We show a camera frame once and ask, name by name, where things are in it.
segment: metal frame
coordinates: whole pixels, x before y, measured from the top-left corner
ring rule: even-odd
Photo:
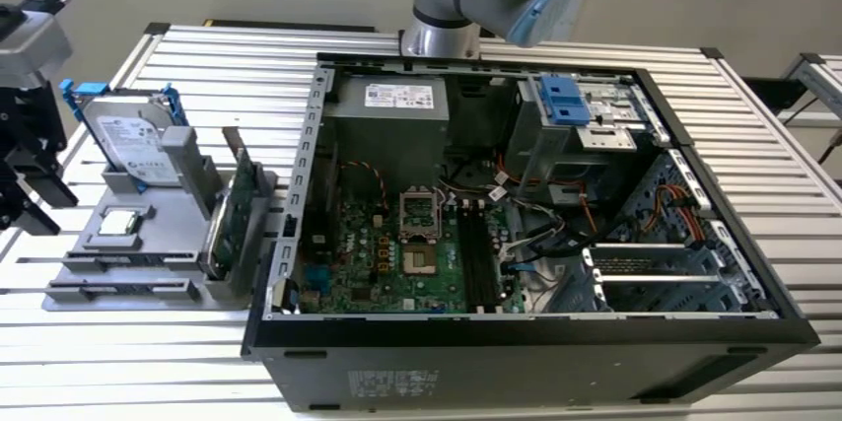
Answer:
[[[151,36],[154,53],[138,61],[150,48],[146,38],[147,46],[122,68],[135,81],[130,84],[126,77],[116,81],[136,88],[174,83],[186,96],[191,123],[199,127],[202,151],[215,160],[231,152],[223,141],[202,132],[239,118],[255,160],[287,179],[316,52],[395,54],[398,50],[394,35],[360,33],[172,27],[166,35]],[[563,408],[414,411],[395,417],[839,419],[842,265],[834,264],[842,242],[839,200],[814,178],[811,160],[791,151],[794,138],[770,128],[775,119],[734,87],[741,80],[723,76],[714,65],[718,61],[691,48],[546,43],[522,50],[491,39],[484,40],[483,54],[490,60],[650,71],[697,142],[701,159],[811,319],[822,345],[693,406],[601,408],[586,414]],[[231,112],[234,97],[239,113]],[[64,228],[56,237],[0,235],[0,288],[13,293],[41,288],[55,276],[52,262],[75,242],[72,233],[91,212],[84,206],[96,203],[104,189],[98,178],[104,162],[84,132],[74,134],[59,159],[83,207],[45,208]],[[286,190],[278,189],[275,206],[284,195]],[[271,220],[280,225],[279,214],[270,214]],[[3,368],[11,381],[0,388],[0,406],[28,406],[29,416],[48,416],[56,408],[87,417],[122,415],[127,409],[159,417],[239,416],[243,409],[254,416],[290,415],[263,368],[236,363],[246,312],[48,314],[37,309],[41,298],[40,294],[0,296],[0,321],[16,325],[3,329],[0,364],[16,365]],[[132,349],[122,344],[132,344]]]

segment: blue drive bracket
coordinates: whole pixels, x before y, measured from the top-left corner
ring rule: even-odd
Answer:
[[[61,97],[69,106],[69,110],[74,112],[74,117],[76,120],[82,122],[84,127],[88,129],[88,133],[94,138],[94,143],[103,152],[103,156],[106,157],[106,161],[108,162],[108,169],[114,170],[115,162],[111,157],[106,153],[106,149],[103,148],[103,144],[100,143],[100,139],[94,133],[94,129],[91,128],[91,124],[88,123],[88,119],[84,117],[84,113],[82,112],[82,105],[79,104],[79,99],[86,97],[102,96],[111,91],[111,87],[108,83],[82,83],[76,90],[74,91],[74,81],[72,79],[65,79],[60,82],[59,87],[61,89]]]
[[[589,104],[571,77],[541,75],[538,93],[555,125],[587,125],[591,123]]]
[[[164,94],[167,100],[170,101],[172,123],[184,127],[190,126],[190,123],[187,123],[187,115],[184,114],[184,107],[182,106],[182,96],[179,95],[178,90],[172,87],[172,83],[167,83],[160,90],[160,93]]]

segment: slotted aluminum table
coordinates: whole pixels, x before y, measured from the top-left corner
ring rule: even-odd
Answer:
[[[842,56],[803,53],[787,69],[785,78],[798,79],[842,118]]]
[[[395,35],[171,27],[144,35],[112,87],[182,92],[204,154],[234,159],[219,128],[239,125],[252,157],[290,176],[318,51],[396,54]],[[383,419],[842,419],[842,196],[723,60],[698,49],[484,40],[491,60],[646,68],[697,140],[746,226],[810,317],[822,344],[693,406],[635,409],[356,413]],[[56,275],[104,189],[84,131],[61,160],[80,207],[47,210],[56,237],[0,235],[0,407],[4,420],[294,416],[260,365],[239,359],[246,312],[47,313]]]

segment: green circuit board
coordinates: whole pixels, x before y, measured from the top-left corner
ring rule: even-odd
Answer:
[[[398,205],[398,201],[390,202],[392,209]],[[327,291],[318,295],[306,289],[306,310],[322,314],[466,313],[455,207],[440,211],[440,239],[434,245],[402,243],[399,213],[391,212],[383,225],[375,227],[376,211],[376,203],[344,200]],[[491,245],[493,236],[507,224],[501,208],[488,211]],[[517,282],[515,294],[519,295]],[[522,298],[509,298],[501,306],[505,313],[522,312]]]

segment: circuit board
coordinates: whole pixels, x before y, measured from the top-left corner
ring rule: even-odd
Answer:
[[[400,216],[395,212],[375,227],[378,209],[368,201],[343,201],[327,283],[316,285],[319,288],[308,286],[303,310],[322,314],[467,313],[455,206],[440,211],[440,238],[435,244],[402,242]],[[505,212],[490,208],[486,216],[488,245],[495,246],[501,238],[509,238]],[[505,313],[523,311],[517,281],[515,295],[501,302],[501,307]]]
[[[215,262],[212,274],[218,277],[224,277],[231,271],[242,255],[251,217],[251,200],[256,190],[254,173],[254,162],[246,149],[240,148],[236,152],[236,170],[230,182],[228,196],[223,204],[219,234],[211,249]]]

